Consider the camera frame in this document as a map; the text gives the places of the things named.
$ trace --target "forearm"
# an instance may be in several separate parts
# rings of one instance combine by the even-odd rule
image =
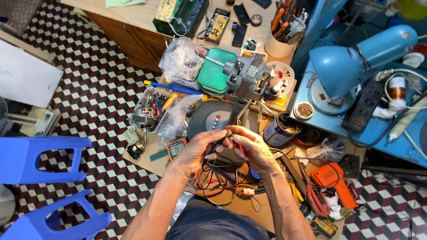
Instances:
[[[188,178],[170,164],[156,184],[153,194],[141,208],[122,240],[164,239],[179,196]]]
[[[277,239],[315,239],[280,167],[275,166],[262,180],[270,203]]]

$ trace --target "blue desk lamp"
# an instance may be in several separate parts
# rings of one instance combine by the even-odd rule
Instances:
[[[354,48],[326,46],[311,50],[311,62],[319,81],[316,79],[310,86],[309,102],[326,115],[347,111],[356,99],[354,87],[370,79],[387,63],[411,52],[417,41],[417,32],[413,28],[398,25],[357,44],[371,66],[371,70],[366,66],[367,71]]]

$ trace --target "wooden cabinet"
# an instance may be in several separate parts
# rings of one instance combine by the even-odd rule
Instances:
[[[87,16],[128,55],[127,61],[141,68],[162,72],[158,68],[166,50],[164,35],[131,26],[91,12]]]

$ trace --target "copper coil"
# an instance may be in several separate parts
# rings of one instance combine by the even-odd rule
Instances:
[[[398,100],[398,99],[406,100],[406,88],[404,87],[388,88],[387,93],[389,94],[390,98],[393,100]]]

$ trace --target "hand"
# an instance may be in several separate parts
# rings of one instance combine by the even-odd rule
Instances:
[[[236,147],[233,148],[234,154],[242,161],[249,161],[251,168],[261,177],[269,175],[279,167],[260,135],[242,126],[233,125],[230,130],[234,133],[233,141],[243,148],[243,152]]]
[[[213,145],[220,139],[224,138],[229,133],[229,130],[212,130],[208,132],[201,132],[197,134],[191,141],[184,147],[183,150],[172,161],[174,166],[188,178],[192,174],[199,172],[202,169],[204,159],[214,160],[218,157],[219,153],[224,150],[224,146],[232,149],[232,142],[226,138],[222,145],[215,149],[215,153],[207,155]]]

